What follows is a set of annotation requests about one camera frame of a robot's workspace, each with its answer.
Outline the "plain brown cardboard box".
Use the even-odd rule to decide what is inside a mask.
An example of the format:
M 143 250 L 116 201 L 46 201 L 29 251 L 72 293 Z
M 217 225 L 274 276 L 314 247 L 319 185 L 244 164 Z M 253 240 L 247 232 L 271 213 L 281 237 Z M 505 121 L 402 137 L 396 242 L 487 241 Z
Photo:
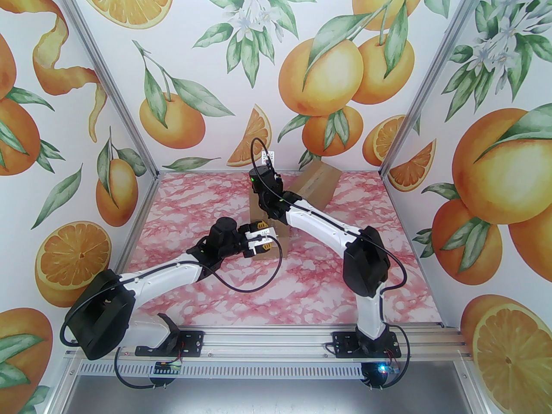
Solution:
M 290 229 L 284 223 L 274 220 L 268 217 L 266 212 L 262 211 L 259 206 L 258 195 L 253 191 L 252 188 L 249 190 L 249 202 L 250 202 L 250 221 L 259 221 L 262 220 L 269 227 L 274 228 L 277 239 L 282 247 L 282 257 L 286 258 L 289 250 L 290 243 Z M 275 243 L 273 247 L 264 254 L 256 256 L 258 260 L 278 260 L 279 258 L 279 249 Z

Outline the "cardboard box with clear tape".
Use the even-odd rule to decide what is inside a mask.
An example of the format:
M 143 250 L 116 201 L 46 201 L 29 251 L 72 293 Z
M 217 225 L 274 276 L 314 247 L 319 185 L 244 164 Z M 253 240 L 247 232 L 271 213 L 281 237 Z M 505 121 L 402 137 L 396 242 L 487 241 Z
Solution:
M 332 200 L 342 171 L 321 160 L 310 162 L 289 188 L 316 209 L 324 211 Z

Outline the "pink marble pattern mat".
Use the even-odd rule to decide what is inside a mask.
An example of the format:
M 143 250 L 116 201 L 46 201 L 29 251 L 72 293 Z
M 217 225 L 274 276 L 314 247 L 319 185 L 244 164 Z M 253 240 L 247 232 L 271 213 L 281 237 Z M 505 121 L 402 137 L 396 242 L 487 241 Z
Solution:
M 216 219 L 250 222 L 250 180 L 245 172 L 166 173 L 127 271 L 172 260 L 202 236 Z M 428 284 L 377 172 L 343 172 L 324 210 L 341 222 L 376 228 L 384 246 L 398 257 L 408 281 L 385 292 L 391 323 L 439 323 Z M 274 281 L 242 294 L 208 277 L 146 302 L 137 313 L 164 313 L 178 325 L 328 325 L 357 321 L 355 296 L 342 278 L 342 260 L 329 247 L 291 229 L 289 250 Z

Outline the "white slotted metal strip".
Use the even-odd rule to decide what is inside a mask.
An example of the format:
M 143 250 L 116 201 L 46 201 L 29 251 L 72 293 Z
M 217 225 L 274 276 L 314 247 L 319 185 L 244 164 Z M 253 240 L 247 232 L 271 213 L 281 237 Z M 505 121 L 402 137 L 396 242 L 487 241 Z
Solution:
M 115 376 L 116 369 L 124 378 L 190 378 L 190 379 L 323 379 L 355 380 L 363 378 L 360 363 L 257 363 L 232 361 L 185 361 L 179 375 L 153 375 L 156 361 L 84 360 L 78 367 L 81 376 Z

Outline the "grey metal tray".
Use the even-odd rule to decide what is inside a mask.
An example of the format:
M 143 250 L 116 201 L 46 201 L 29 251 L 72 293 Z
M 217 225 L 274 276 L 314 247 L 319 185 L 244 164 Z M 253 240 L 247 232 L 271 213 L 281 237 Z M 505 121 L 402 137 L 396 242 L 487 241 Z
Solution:
M 137 390 L 79 378 L 55 414 L 474 414 L 454 384 L 369 390 L 359 381 L 178 379 Z

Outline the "aluminium side rail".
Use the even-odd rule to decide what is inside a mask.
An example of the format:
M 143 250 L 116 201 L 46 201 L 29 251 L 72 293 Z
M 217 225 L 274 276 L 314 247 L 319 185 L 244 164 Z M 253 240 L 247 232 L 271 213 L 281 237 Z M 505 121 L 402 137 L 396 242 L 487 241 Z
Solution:
M 392 323 L 441 323 L 442 318 L 424 274 L 416 243 L 416 229 L 411 229 L 411 219 L 416 215 L 404 201 L 406 194 L 395 192 L 389 181 L 384 183 L 392 205 L 390 222 L 385 223 L 383 240 L 385 247 L 403 264 L 407 272 L 406 283 L 384 292 L 384 315 Z
M 143 203 L 138 207 L 138 214 L 136 220 L 130 228 L 130 233 L 126 239 L 126 242 L 123 246 L 122 254 L 116 264 L 112 269 L 116 274 L 121 274 L 126 271 L 128 266 L 132 261 L 132 256 L 140 239 L 142 230 L 147 221 L 148 215 L 154 203 L 155 197 L 159 190 L 161 176 L 158 176 L 153 179 L 150 186 L 148 187 L 147 193 L 144 196 Z

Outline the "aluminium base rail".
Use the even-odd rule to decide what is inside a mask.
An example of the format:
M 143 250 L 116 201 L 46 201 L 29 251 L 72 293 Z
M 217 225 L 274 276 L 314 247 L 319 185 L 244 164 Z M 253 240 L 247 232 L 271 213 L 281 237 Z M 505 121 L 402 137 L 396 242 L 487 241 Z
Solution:
M 204 342 L 198 358 L 185 360 L 221 361 L 457 361 L 471 360 L 462 334 L 438 323 L 407 323 L 392 326 L 402 352 L 401 358 L 337 358 L 331 334 L 334 331 L 355 331 L 352 325 L 320 326 L 177 326 L 184 330 L 204 331 Z M 118 348 L 100 359 L 113 355 Z M 135 348 L 122 348 L 132 358 Z

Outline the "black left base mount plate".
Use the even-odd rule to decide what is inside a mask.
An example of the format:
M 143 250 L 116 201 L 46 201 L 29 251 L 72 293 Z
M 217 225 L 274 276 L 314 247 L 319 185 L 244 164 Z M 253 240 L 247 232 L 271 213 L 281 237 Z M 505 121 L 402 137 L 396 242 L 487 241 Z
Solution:
M 204 342 L 204 331 L 177 330 L 169 333 L 158 347 L 138 346 L 135 355 L 138 357 L 172 357 L 198 358 Z

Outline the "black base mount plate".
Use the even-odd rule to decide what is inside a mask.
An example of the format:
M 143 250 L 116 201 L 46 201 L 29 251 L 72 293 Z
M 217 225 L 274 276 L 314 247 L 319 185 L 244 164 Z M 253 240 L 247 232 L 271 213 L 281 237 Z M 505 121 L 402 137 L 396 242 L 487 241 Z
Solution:
M 331 334 L 334 354 L 337 358 L 401 358 L 397 336 L 388 329 L 377 339 L 371 339 L 359 331 L 334 331 Z
M 138 357 L 172 357 L 198 358 L 204 342 L 204 331 L 177 330 L 169 333 L 158 347 L 138 346 L 135 355 Z

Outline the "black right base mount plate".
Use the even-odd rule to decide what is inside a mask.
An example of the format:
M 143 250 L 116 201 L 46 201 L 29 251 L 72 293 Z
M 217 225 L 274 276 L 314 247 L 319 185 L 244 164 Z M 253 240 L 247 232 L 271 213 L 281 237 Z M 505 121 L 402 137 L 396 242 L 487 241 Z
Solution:
M 334 354 L 337 358 L 401 358 L 397 336 L 388 329 L 377 339 L 371 339 L 359 331 L 334 331 L 331 334 Z

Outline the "aluminium corner post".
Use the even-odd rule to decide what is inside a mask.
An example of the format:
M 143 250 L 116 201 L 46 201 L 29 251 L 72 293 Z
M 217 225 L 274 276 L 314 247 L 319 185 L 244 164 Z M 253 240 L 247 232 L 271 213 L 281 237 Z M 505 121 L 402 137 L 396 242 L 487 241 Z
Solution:
M 453 16 L 450 18 L 447 29 L 444 30 L 441 37 L 441 42 L 432 62 L 430 63 L 424 79 L 418 87 L 418 91 L 411 103 L 410 108 L 406 112 L 406 116 L 402 126 L 398 130 L 395 140 L 393 141 L 387 156 L 384 158 L 383 165 L 378 173 L 381 179 L 385 180 L 394 164 L 400 150 L 404 146 L 404 142 L 410 132 L 414 131 L 414 126 L 419 122 L 425 103 L 427 102 L 430 93 L 439 79 L 446 63 L 452 54 L 454 45 L 464 28 L 465 20 L 475 10 L 478 0 L 459 0 Z
M 77 5 L 76 0 L 60 0 L 62 8 L 67 12 L 67 16 L 75 25 L 80 41 L 85 51 L 87 52 L 94 70 L 98 75 L 103 88 L 105 89 L 108 98 L 112 101 L 119 119 L 124 124 L 124 127 L 129 134 L 133 144 L 136 145 L 137 151 L 144 160 L 146 169 L 153 175 L 155 179 L 160 176 L 160 171 L 142 139 L 140 132 L 132 118 L 130 110 L 120 93 L 116 81 L 113 79 L 112 73 L 109 71 L 108 65 L 102 55 L 95 38 L 85 21 L 85 18 Z

